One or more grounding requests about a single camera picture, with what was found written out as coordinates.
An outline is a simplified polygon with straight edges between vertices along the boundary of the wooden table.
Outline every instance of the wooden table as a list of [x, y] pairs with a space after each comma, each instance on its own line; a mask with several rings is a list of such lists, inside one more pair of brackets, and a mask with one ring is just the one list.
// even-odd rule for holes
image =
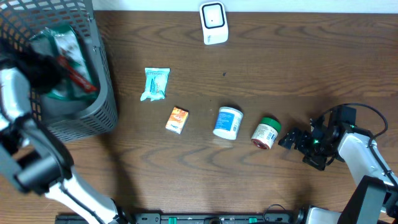
[[[379, 14], [228, 13], [229, 39], [206, 46], [197, 12], [96, 12], [113, 74], [119, 124], [109, 134], [68, 143], [80, 174], [135, 211], [262, 212], [272, 203], [311, 203], [342, 211], [355, 184], [346, 164], [320, 172], [303, 155], [251, 143], [268, 114], [309, 128], [339, 103], [372, 105], [389, 120], [377, 141], [398, 170], [398, 16]], [[167, 97], [143, 101], [145, 67], [170, 67]], [[242, 108], [237, 140], [212, 130], [220, 106]], [[181, 135], [165, 130], [172, 108], [190, 112]], [[358, 125], [382, 121], [358, 108]], [[53, 223], [71, 212], [22, 195], [0, 179], [1, 223]], [[382, 215], [383, 220], [391, 219]]]

